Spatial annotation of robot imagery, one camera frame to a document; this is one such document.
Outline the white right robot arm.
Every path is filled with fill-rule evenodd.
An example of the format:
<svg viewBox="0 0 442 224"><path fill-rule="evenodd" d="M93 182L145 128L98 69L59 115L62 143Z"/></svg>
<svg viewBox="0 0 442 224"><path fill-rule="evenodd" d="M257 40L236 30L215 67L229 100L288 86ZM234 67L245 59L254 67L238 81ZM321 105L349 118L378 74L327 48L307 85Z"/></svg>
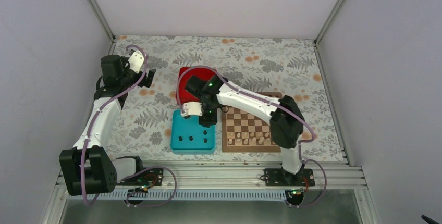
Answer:
<svg viewBox="0 0 442 224"><path fill-rule="evenodd" d="M243 110L267 123L271 138L280 147L283 156L281 167L284 183L295 186L302 180L302 164L296 147L306 122L293 98L264 96L216 74L208 81L191 76L185 90L198 101L184 103L180 109L181 115L185 118L198 116L199 124L204 127L217 123L216 111L223 106Z"/></svg>

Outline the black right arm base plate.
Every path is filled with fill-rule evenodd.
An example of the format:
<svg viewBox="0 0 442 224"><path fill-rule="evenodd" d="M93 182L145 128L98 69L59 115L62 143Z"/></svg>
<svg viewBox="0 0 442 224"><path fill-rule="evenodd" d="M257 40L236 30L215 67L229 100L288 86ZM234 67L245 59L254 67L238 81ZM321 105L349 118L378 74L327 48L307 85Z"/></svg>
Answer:
<svg viewBox="0 0 442 224"><path fill-rule="evenodd" d="M296 174L282 168L266 168L260 180L264 181L267 187L315 186L313 170L307 168L301 168Z"/></svg>

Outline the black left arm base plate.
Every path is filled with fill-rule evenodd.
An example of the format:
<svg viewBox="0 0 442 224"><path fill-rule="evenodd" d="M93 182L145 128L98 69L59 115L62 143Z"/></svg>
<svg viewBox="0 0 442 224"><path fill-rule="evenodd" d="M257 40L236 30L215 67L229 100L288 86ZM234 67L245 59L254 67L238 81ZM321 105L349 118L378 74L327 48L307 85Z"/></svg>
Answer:
<svg viewBox="0 0 442 224"><path fill-rule="evenodd" d="M161 186L163 179L164 169L162 168L153 168L149 169L140 175L135 177L121 180L117 185L120 186L138 186L138 187L152 187L152 186Z"/></svg>

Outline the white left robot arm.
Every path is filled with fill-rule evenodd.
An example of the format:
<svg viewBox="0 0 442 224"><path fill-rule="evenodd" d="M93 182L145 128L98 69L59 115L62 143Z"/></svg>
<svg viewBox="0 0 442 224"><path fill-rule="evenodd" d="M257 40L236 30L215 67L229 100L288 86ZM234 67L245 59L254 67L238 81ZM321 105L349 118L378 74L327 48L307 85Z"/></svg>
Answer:
<svg viewBox="0 0 442 224"><path fill-rule="evenodd" d="M93 110L87 125L72 148L62 150L59 163L71 196L112 192L118 170L107 154L106 146L128 89L150 87L156 70L142 68L146 55L134 52L130 57L107 55L101 59L102 76L96 84Z"/></svg>

